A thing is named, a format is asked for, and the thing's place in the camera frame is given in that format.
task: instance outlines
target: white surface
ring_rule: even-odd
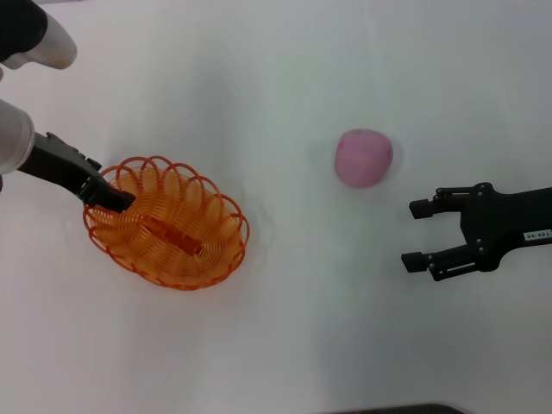
[[[307,413],[442,401],[548,412],[550,248],[435,283],[400,255],[462,241],[411,200],[488,180],[551,185],[550,2],[95,0],[47,7],[66,71],[7,71],[0,97],[105,165],[163,154],[243,207],[248,257],[176,292],[95,249],[71,194],[14,173],[0,196],[0,409]],[[369,127],[395,171],[341,185]]]

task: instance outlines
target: pink clay ball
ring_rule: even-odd
[[[352,129],[337,146],[337,175],[352,187],[370,187],[383,178],[392,159],[389,138],[371,129]]]

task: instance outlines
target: white tabletop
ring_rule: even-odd
[[[6,71],[0,97],[104,165],[161,154],[246,212],[248,256],[197,292],[151,285],[88,240],[70,193],[0,194],[0,411],[280,414],[440,401],[549,412],[552,248],[440,283],[402,253],[462,244],[415,221],[438,186],[552,185],[552,3],[90,0],[45,6],[66,71]],[[340,134],[396,159],[370,190]]]

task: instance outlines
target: orange wire basket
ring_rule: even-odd
[[[193,291],[222,282],[242,263],[247,218],[190,166],[133,157],[102,175],[136,195],[120,214],[85,205],[88,235],[118,265],[156,285]]]

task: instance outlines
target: robotic arm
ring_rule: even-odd
[[[28,62],[65,69],[76,57],[69,34],[31,0],[0,2],[0,63],[10,69]],[[18,170],[61,185],[88,205],[126,210],[135,196],[110,186],[100,168],[54,134],[35,133],[27,113],[0,99],[0,189],[1,176]]]

